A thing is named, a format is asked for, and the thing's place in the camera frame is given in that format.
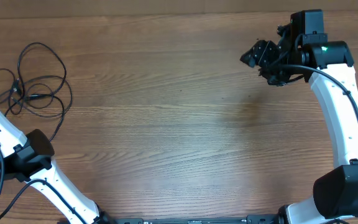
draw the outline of robotic arm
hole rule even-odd
[[[112,219],[63,174],[53,158],[50,141],[40,130],[24,135],[1,112],[0,179],[27,183],[21,192],[29,186],[36,188],[70,223],[319,224],[358,217],[358,91],[350,50],[345,42],[328,42],[320,10],[291,15],[291,23],[279,27],[278,34],[282,39],[277,45],[260,40],[241,61],[250,67],[260,66],[260,75],[269,85],[282,86],[304,78],[317,96],[333,143],[334,170],[314,183],[313,196],[309,199],[283,206],[277,214],[245,218]]]

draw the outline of wooden tabletop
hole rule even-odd
[[[281,12],[0,20],[0,68],[16,71],[20,51],[35,41],[61,56],[74,103],[52,142],[56,158],[111,216],[276,213],[309,197],[314,181],[333,169],[331,140],[309,84],[268,86],[239,61],[257,39],[277,41],[277,25],[289,18]],[[358,86],[358,12],[325,12],[324,19],[329,40],[349,44]],[[35,47],[22,75],[63,71]],[[0,92],[10,84],[0,72]],[[68,103],[67,89],[59,96]],[[48,136],[58,122],[26,111],[8,118],[25,133],[39,128]],[[0,212],[22,186],[4,184]],[[1,223],[60,218],[29,189]]]

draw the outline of beige wall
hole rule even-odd
[[[0,18],[358,10],[358,0],[0,0]]]

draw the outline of wooden table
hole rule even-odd
[[[53,141],[56,158],[112,216],[275,213],[309,197],[313,182],[333,169],[309,84],[268,86],[239,61],[257,39],[277,41],[277,25],[289,18],[281,12],[0,20],[0,67],[15,70],[19,52],[35,41],[61,56],[74,104]],[[358,12],[324,18],[329,40],[349,44],[358,85]],[[37,47],[22,74],[28,80],[63,72]],[[0,92],[10,84],[0,73]],[[59,96],[68,102],[67,89]],[[44,113],[58,110],[54,103]],[[25,133],[39,128],[48,136],[58,122],[26,111],[8,117]],[[0,212],[22,186],[5,183]],[[1,223],[60,218],[29,189]]]

